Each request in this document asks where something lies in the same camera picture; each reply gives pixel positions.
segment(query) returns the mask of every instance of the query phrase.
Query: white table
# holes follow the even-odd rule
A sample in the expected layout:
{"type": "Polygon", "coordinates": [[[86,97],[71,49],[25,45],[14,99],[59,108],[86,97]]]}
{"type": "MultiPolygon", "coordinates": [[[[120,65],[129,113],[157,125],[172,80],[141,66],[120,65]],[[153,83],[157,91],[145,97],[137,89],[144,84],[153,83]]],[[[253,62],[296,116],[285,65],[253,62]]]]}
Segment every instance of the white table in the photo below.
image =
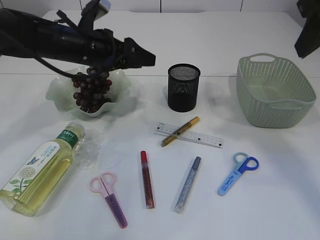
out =
{"type": "MultiPolygon", "coordinates": [[[[80,11],[65,11],[78,23],[80,11]]],[[[56,20],[56,11],[44,18],[56,20]]],[[[156,55],[156,66],[128,69],[127,75],[166,76],[177,63],[199,67],[202,76],[234,76],[238,60],[270,53],[292,60],[307,77],[320,77],[320,51],[300,59],[294,44],[302,28],[284,12],[135,13],[111,11],[96,21],[96,29],[108,28],[123,41],[133,38],[156,55]]],[[[50,60],[69,70],[73,63],[50,60]]],[[[53,74],[33,59],[0,57],[0,73],[53,74]]]]}
{"type": "MultiPolygon", "coordinates": [[[[0,185],[33,150],[53,139],[72,119],[61,115],[45,93],[52,75],[1,74],[0,185]]],[[[241,112],[234,77],[201,77],[196,108],[168,108],[165,76],[131,76],[130,97],[114,111],[81,121],[105,134],[99,161],[91,170],[70,172],[35,217],[11,212],[0,202],[5,240],[316,240],[320,238],[320,103],[291,129],[251,126],[241,112]],[[224,138],[223,149],[175,140],[161,148],[159,121],[180,126],[200,117],[193,130],[224,138]],[[156,208],[144,209],[140,151],[146,150],[156,208]],[[234,167],[232,156],[246,152],[260,162],[224,197],[217,190],[234,167]],[[183,178],[202,158],[184,214],[171,211],[183,178]],[[120,229],[102,196],[89,191],[103,170],[115,184],[128,221],[120,229]]],[[[320,78],[310,78],[317,93],[320,78]]]]}

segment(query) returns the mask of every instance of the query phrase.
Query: pink scissors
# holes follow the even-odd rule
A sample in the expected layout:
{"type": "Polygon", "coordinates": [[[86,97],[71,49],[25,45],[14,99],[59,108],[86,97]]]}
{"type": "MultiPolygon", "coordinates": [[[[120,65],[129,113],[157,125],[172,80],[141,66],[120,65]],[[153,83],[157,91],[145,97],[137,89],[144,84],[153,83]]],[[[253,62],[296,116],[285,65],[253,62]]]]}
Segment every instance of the pink scissors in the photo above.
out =
{"type": "Polygon", "coordinates": [[[99,176],[94,177],[90,182],[90,190],[93,193],[100,193],[103,195],[105,201],[108,203],[116,221],[118,222],[120,228],[125,229],[128,226],[128,222],[124,213],[121,210],[121,207],[117,201],[115,196],[115,191],[113,189],[113,185],[117,180],[117,175],[113,172],[103,172],[99,176]],[[106,175],[112,176],[111,182],[108,182],[105,178],[106,175]],[[94,183],[98,181],[99,187],[95,188],[94,183]]]}

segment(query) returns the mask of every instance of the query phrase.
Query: ruler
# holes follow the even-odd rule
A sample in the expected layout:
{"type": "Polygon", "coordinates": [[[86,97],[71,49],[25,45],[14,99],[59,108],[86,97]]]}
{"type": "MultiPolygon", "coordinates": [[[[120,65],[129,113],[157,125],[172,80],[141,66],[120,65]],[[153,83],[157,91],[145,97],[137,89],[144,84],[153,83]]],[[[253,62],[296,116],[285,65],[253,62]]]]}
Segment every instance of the ruler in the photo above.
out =
{"type": "MultiPolygon", "coordinates": [[[[180,127],[178,127],[178,126],[172,126],[172,125],[165,124],[165,123],[159,123],[156,126],[154,133],[158,134],[158,135],[162,135],[162,136],[170,136],[179,128],[180,127]]],[[[222,138],[215,137],[215,136],[209,136],[209,135],[202,134],[202,133],[195,132],[195,131],[187,130],[180,135],[175,134],[174,136],[176,136],[178,139],[185,140],[188,142],[207,145],[207,146],[216,147],[216,148],[220,148],[220,149],[222,149],[222,147],[224,146],[224,140],[222,138]]]]}

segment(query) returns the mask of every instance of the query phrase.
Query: basket handle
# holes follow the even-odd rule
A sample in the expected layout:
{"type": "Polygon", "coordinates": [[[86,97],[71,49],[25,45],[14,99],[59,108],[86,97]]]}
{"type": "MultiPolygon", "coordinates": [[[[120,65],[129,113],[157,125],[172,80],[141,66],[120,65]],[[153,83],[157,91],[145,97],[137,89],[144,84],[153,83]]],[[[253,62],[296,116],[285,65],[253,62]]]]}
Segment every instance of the basket handle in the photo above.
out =
{"type": "Polygon", "coordinates": [[[299,103],[296,103],[296,102],[294,102],[294,105],[296,105],[296,106],[293,106],[293,107],[281,107],[281,106],[273,106],[273,104],[271,103],[269,105],[269,107],[271,109],[275,109],[275,110],[301,110],[304,107],[303,104],[299,104],[299,103]]]}
{"type": "Polygon", "coordinates": [[[252,60],[251,60],[252,58],[254,58],[254,57],[259,57],[259,56],[266,56],[266,57],[273,58],[272,61],[268,61],[268,62],[273,62],[273,61],[275,61],[275,60],[278,58],[278,57],[275,56],[275,55],[272,55],[272,54],[270,54],[270,53],[264,53],[264,52],[263,52],[263,53],[257,53],[257,54],[248,56],[248,58],[249,58],[249,61],[250,61],[250,62],[263,62],[263,61],[252,61],[252,60]]]}

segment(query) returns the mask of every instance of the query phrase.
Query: bunch of grapes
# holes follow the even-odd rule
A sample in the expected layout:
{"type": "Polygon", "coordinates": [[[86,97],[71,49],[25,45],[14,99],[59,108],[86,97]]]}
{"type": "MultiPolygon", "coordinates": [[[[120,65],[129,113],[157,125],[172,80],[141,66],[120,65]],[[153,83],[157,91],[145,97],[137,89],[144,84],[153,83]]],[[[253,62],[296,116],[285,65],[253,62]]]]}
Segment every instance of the bunch of grapes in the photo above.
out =
{"type": "MultiPolygon", "coordinates": [[[[94,74],[98,71],[97,68],[89,67],[86,70],[87,74],[94,74]]],[[[105,94],[110,90],[112,81],[108,79],[109,73],[103,72],[100,76],[90,79],[75,79],[72,78],[73,86],[80,88],[80,92],[75,92],[73,98],[76,104],[81,106],[80,109],[86,113],[93,114],[98,111],[104,103],[110,103],[111,99],[105,94]]]]}

